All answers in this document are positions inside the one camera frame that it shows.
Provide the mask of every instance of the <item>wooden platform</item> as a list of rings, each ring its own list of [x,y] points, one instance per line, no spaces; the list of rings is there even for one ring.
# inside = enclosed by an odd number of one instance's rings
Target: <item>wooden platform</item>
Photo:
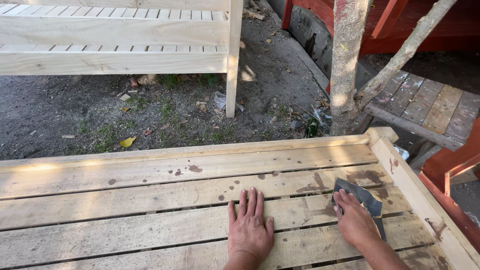
[[[479,95],[401,70],[363,110],[455,151],[466,143],[479,108]]]
[[[330,203],[337,177],[383,200],[387,242],[413,269],[480,256],[394,150],[364,135],[0,161],[0,269],[221,269],[226,203],[263,191],[276,243],[260,269],[369,269]]]

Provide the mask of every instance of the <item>wooden pallet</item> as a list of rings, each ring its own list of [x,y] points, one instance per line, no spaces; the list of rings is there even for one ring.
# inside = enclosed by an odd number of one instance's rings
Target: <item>wooden pallet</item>
[[[276,243],[260,269],[369,269],[335,225],[337,177],[383,200],[387,241],[412,269],[479,269],[480,255],[389,139],[397,136],[387,127],[0,161],[0,269],[221,269],[226,203],[251,186],[275,217]]]

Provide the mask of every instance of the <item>small tree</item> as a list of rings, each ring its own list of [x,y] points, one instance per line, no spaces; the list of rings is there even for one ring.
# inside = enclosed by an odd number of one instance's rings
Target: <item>small tree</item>
[[[373,0],[335,0],[330,106],[333,124],[330,135],[348,135],[363,106],[375,97],[390,77],[413,57],[418,46],[437,26],[456,0],[439,0],[422,17],[412,34],[388,64],[360,90],[355,89],[357,61],[367,13]]]

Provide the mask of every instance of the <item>wooden bench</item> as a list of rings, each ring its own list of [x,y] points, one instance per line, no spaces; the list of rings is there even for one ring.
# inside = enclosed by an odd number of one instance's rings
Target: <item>wooden bench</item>
[[[241,16],[241,0],[0,0],[0,75],[228,73],[233,117]]]
[[[478,270],[480,255],[395,151],[397,138],[380,127],[0,161],[0,269],[221,269],[226,203],[255,186],[276,230],[260,269],[366,270],[335,225],[330,198],[340,177],[383,200],[387,242],[413,270]]]

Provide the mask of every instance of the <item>hand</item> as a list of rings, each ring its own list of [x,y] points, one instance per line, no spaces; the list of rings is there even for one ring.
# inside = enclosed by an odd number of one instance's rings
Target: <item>hand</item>
[[[233,201],[228,203],[228,263],[224,269],[257,269],[270,253],[274,244],[273,218],[264,226],[264,195],[250,189],[240,193],[238,217]]]
[[[367,241],[382,241],[377,225],[353,194],[347,195],[344,189],[340,189],[339,192],[334,192],[333,198],[343,209],[342,215],[338,206],[334,206],[338,228],[349,244],[360,249],[359,246]]]

